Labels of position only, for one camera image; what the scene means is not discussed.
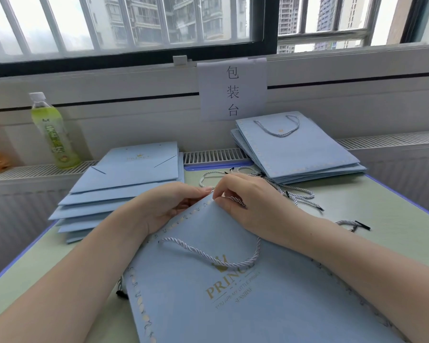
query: white clip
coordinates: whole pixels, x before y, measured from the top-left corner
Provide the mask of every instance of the white clip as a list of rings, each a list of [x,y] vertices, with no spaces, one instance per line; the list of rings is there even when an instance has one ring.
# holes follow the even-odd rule
[[[188,56],[187,55],[174,55],[173,56],[173,65],[182,66],[188,64]]]

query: person's right hand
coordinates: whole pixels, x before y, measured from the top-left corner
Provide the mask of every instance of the person's right hand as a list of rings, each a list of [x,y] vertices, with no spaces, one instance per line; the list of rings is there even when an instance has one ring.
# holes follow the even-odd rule
[[[246,208],[229,196],[240,198]],[[296,207],[264,179],[243,173],[225,175],[214,189],[213,199],[253,234],[297,252],[306,251],[317,218]]]

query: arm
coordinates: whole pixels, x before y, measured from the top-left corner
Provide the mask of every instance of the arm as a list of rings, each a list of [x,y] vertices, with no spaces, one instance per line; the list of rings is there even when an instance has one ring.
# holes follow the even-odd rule
[[[0,343],[83,342],[144,238],[210,191],[166,184],[111,213],[0,315]]]
[[[248,209],[223,192],[241,197]],[[213,197],[247,230],[331,269],[413,343],[429,343],[428,266],[302,211],[261,178],[227,175]]]

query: green tea bottle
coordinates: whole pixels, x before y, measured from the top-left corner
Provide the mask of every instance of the green tea bottle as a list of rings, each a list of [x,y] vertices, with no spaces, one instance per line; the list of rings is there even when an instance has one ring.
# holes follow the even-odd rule
[[[46,102],[44,93],[29,95],[33,101],[32,120],[49,144],[56,166],[61,169],[78,166],[81,163],[80,157],[73,150],[59,111]]]

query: white paper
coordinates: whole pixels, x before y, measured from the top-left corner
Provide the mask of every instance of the white paper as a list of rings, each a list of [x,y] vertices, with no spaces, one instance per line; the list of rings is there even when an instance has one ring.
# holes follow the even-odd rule
[[[236,120],[265,113],[267,59],[198,63],[201,120]]]

